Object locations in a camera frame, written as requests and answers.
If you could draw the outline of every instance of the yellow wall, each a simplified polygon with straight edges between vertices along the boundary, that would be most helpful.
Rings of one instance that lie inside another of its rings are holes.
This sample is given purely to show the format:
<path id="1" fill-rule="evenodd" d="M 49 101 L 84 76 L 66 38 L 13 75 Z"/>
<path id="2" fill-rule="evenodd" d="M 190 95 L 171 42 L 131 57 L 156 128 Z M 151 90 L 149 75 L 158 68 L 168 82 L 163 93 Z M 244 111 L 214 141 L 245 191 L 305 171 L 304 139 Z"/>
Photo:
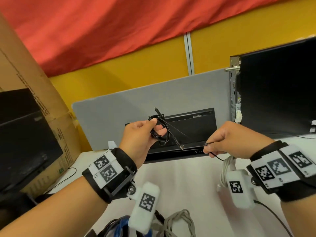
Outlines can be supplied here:
<path id="1" fill-rule="evenodd" d="M 191 33 L 195 73 L 229 65 L 231 55 L 316 33 L 316 0 L 286 0 Z M 188 75 L 183 37 L 50 78 L 71 109 L 73 102 Z M 78 127 L 82 151 L 89 151 Z"/>

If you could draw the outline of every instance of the person's left hand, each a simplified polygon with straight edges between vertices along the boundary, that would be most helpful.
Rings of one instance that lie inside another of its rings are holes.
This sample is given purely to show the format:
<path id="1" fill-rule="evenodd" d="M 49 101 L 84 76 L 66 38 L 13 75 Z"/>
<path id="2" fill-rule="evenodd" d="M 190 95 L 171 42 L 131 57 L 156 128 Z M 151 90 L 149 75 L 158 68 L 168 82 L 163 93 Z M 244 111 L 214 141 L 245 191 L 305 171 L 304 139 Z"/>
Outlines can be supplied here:
<path id="1" fill-rule="evenodd" d="M 152 128 L 154 128 L 161 136 L 167 133 L 166 128 L 162 128 L 162 125 L 156 124 L 157 119 L 153 118 L 150 121 L 133 122 L 125 127 L 119 148 L 131 157 L 135 162 L 137 169 L 144 163 L 149 148 L 157 141 L 152 138 L 150 134 Z"/>

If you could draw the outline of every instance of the white table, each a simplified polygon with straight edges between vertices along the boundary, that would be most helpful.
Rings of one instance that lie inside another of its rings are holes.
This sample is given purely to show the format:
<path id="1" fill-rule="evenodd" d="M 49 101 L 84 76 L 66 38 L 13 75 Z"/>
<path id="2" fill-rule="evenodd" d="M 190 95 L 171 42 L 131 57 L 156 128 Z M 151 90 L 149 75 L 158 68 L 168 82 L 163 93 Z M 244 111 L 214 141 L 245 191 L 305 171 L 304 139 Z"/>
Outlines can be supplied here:
<path id="1" fill-rule="evenodd" d="M 316 139 L 290 137 L 282 140 L 288 144 L 298 145 L 316 161 Z M 57 192 L 80 177 L 82 171 L 84 171 L 91 162 L 91 159 L 100 156 L 102 152 L 104 151 L 81 153 L 76 162 L 72 165 L 72 167 L 77 168 L 77 173 L 57 186 L 52 192 Z M 236 167 L 237 169 L 246 169 L 246 166 L 249 163 L 249 160 L 238 159 Z M 228 219 L 227 213 L 216 192 L 216 185 L 218 184 L 221 170 L 222 162 L 216 158 L 211 159 L 208 156 L 203 156 L 190 159 L 179 159 L 144 164 L 137 172 L 135 182 L 137 185 L 142 186 L 144 182 L 150 181 L 160 187 L 161 194 L 157 204 L 157 210 L 165 218 L 176 211 L 188 209 L 194 220 L 196 235 L 198 237 L 240 236 L 241 234 L 238 233 L 236 228 L 231 227 L 231 219 Z M 74 171 L 74 169 L 67 170 L 58 183 L 72 175 Z M 276 195 L 266 195 L 261 188 L 256 188 L 256 194 L 261 202 L 269 206 L 285 222 L 280 207 L 280 200 Z M 113 201 L 108 206 L 105 213 L 93 225 L 93 229 L 98 233 L 112 219 L 119 218 L 123 215 L 130 215 L 134 203 L 134 201 L 129 200 L 128 198 Z M 275 236 L 288 236 L 275 217 L 268 213 L 267 210 L 261 208 L 259 209 L 259 212 L 262 212 L 262 214 L 266 216 L 268 224 L 271 225 L 271 230 L 275 232 Z M 249 217 L 248 220 L 238 220 L 243 223 L 243 229 L 239 229 L 239 231 L 243 232 L 244 237 L 263 236 L 258 233 L 258 226 L 250 224 L 251 219 L 252 218 Z M 184 222 L 176 223 L 172 230 L 179 237 L 190 236 L 188 227 Z"/>

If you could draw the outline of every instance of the red cloth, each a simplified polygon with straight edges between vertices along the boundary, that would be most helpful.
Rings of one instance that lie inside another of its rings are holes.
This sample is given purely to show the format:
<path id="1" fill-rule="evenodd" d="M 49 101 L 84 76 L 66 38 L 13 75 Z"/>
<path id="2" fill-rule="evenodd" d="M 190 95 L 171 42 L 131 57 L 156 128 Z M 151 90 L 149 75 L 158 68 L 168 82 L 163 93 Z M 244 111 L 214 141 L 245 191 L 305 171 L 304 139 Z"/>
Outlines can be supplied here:
<path id="1" fill-rule="evenodd" d="M 277 0 L 0 0 L 48 76 L 124 55 Z"/>

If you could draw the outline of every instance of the forearm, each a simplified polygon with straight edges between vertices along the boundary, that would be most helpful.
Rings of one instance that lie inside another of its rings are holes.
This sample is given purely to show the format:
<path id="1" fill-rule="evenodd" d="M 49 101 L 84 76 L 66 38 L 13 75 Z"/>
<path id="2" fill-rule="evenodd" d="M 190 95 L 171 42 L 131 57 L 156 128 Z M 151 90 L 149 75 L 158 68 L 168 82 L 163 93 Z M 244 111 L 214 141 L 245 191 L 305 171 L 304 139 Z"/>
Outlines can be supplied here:
<path id="1" fill-rule="evenodd" d="M 106 208 L 107 203 L 80 177 L 7 225 L 0 237 L 84 236 Z"/>
<path id="2" fill-rule="evenodd" d="M 281 207 L 294 236 L 316 236 L 316 195 L 297 201 L 281 202 Z"/>

